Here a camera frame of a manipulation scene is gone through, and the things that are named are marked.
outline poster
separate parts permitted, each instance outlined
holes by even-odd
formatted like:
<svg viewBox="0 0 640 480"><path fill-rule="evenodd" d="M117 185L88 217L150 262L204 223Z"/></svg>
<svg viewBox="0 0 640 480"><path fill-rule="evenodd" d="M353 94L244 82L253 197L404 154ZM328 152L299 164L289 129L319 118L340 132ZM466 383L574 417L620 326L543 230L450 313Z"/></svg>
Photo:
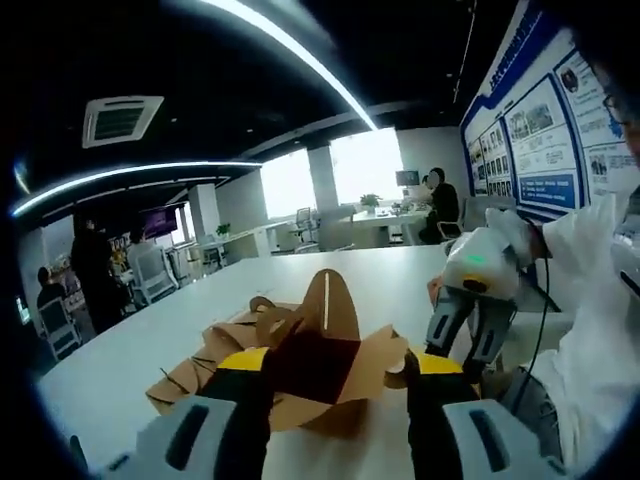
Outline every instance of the poster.
<svg viewBox="0 0 640 480"><path fill-rule="evenodd" d="M496 122L480 137L487 173L489 195L513 196L511 161L507 153L506 136L502 124Z"/></svg>
<svg viewBox="0 0 640 480"><path fill-rule="evenodd" d="M467 145L471 158L471 174L475 195L487 195L487 169L482 155L480 139Z"/></svg>
<svg viewBox="0 0 640 480"><path fill-rule="evenodd" d="M520 203L559 212L579 208L577 160L551 79L545 78L516 103L505 120Z"/></svg>
<svg viewBox="0 0 640 480"><path fill-rule="evenodd" d="M605 93L591 67L575 52L555 69L582 144L591 199L633 190L640 172L624 143L622 127L604 105Z"/></svg>

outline ceiling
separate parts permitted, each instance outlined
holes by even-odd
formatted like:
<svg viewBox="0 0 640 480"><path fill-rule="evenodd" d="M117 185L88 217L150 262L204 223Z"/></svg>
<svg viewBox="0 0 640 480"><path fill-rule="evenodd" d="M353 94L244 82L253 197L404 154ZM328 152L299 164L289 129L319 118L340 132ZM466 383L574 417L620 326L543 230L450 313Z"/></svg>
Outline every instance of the ceiling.
<svg viewBox="0 0 640 480"><path fill-rule="evenodd" d="M289 50L201 0L62 1L37 8L21 3L28 11L16 18L19 28L12 35L11 128L15 161L32 192L120 165L264 161L367 129L344 99ZM367 2L366 7L331 0L243 3L304 45L378 126L415 128L459 125L517 0L477 0L466 58L474 0ZM86 103L123 95L165 100L141 140L83 149ZM324 128L303 128L332 117L321 122ZM218 167L203 175L187 170L160 177L233 178L249 171ZM123 181L157 181L156 174L134 177ZM178 183L176 191L185 184ZM91 188L82 195L113 185ZM73 202L72 197L48 202L32 212L32 219ZM158 195L158 202L163 200ZM144 203L136 202L131 198L128 204Z"/></svg>

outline folded cardboard box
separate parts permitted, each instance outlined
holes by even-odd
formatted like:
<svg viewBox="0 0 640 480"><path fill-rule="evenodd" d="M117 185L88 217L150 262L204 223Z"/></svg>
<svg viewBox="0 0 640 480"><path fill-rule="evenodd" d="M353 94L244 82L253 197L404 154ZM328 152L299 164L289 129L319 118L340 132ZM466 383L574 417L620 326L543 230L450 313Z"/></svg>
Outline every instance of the folded cardboard box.
<svg viewBox="0 0 640 480"><path fill-rule="evenodd" d="M351 295L333 270L314 276L300 305L256 297L246 313L209 327L203 338L203 348L147 391L160 413L215 381L216 366L229 355L267 346L263 374L276 392L271 430L304 426L340 437L360 431L367 401L382 393L385 372L407 350L390 325L360 339Z"/></svg>

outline bright window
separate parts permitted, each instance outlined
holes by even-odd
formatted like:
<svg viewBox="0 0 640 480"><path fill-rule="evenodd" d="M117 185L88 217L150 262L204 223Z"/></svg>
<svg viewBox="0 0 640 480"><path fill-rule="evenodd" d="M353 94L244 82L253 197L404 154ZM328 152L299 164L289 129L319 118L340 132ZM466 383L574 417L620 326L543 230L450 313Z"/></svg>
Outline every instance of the bright window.
<svg viewBox="0 0 640 480"><path fill-rule="evenodd" d="M338 202L357 203L367 193L383 200L402 198L396 185L396 172L403 167L395 129L338 138L330 149Z"/></svg>
<svg viewBox="0 0 640 480"><path fill-rule="evenodd" d="M193 218L191 218L191 205L189 205L189 202L187 202L184 204L183 208L184 215L187 219L187 230L189 231L187 232L187 237L185 237L184 230L182 229L182 219L180 218L180 209L176 209L176 220L178 223L178 229L171 232L171 238L173 239L174 245L189 241L196 236L195 228L193 227Z"/></svg>
<svg viewBox="0 0 640 480"><path fill-rule="evenodd" d="M293 215L300 208L316 208L306 149L266 162L260 177L269 218Z"/></svg>

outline air conditioner vent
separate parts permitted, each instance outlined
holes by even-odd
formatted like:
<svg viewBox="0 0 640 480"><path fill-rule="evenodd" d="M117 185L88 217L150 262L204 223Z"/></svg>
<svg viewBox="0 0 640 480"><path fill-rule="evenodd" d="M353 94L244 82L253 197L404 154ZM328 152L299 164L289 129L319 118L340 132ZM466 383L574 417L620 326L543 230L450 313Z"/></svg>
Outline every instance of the air conditioner vent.
<svg viewBox="0 0 640 480"><path fill-rule="evenodd" d="M140 140L164 97L115 97L87 103L82 147Z"/></svg>

